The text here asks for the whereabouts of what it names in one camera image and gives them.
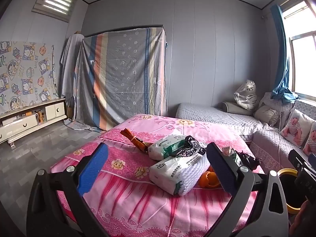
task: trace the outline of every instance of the pink tablecloth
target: pink tablecloth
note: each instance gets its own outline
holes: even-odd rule
[[[60,172],[69,165],[77,165],[82,157],[90,155],[100,142],[104,142],[109,146],[108,160],[84,199],[111,236],[203,236],[231,196],[222,189],[202,189],[198,185],[182,197],[163,191],[149,180],[149,167],[156,162],[120,134],[124,128],[146,142],[154,142],[177,129],[199,141],[214,141],[220,148],[230,146],[251,154],[246,143],[224,125],[136,115],[51,168],[52,172]],[[258,167],[256,172],[263,171]],[[73,218],[63,192],[58,195],[66,214]],[[246,222],[255,197],[253,192],[236,227]]]

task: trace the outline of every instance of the white tiger plush toy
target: white tiger plush toy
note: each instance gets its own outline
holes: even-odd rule
[[[237,104],[246,110],[252,110],[258,103],[256,95],[256,85],[253,81],[247,80],[245,84],[234,92],[234,98]]]

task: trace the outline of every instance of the curtain rod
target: curtain rod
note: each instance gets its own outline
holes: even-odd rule
[[[122,28],[115,28],[115,29],[100,31],[100,32],[97,32],[97,33],[93,33],[93,34],[90,34],[90,35],[86,35],[86,36],[84,36],[84,37],[85,37],[85,38],[87,38],[87,37],[92,37],[92,36],[96,36],[96,35],[103,34],[103,33],[107,33],[107,32],[125,31],[125,30],[132,30],[132,29],[136,29],[136,28],[153,28],[153,27],[161,27],[161,28],[164,29],[163,25],[130,26],[130,27],[122,27]]]

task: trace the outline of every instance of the floor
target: floor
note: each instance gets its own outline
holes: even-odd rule
[[[0,144],[0,201],[13,222],[26,233],[26,211],[37,171],[49,170],[58,160],[100,133],[72,130],[56,122],[15,142]]]

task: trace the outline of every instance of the blue curtain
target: blue curtain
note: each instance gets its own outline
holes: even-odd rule
[[[274,88],[271,93],[271,99],[281,99],[282,103],[288,103],[299,99],[300,97],[289,90],[290,64],[289,55],[286,50],[287,39],[280,6],[277,4],[273,5],[271,7],[271,13],[279,39],[279,62],[274,81]]]

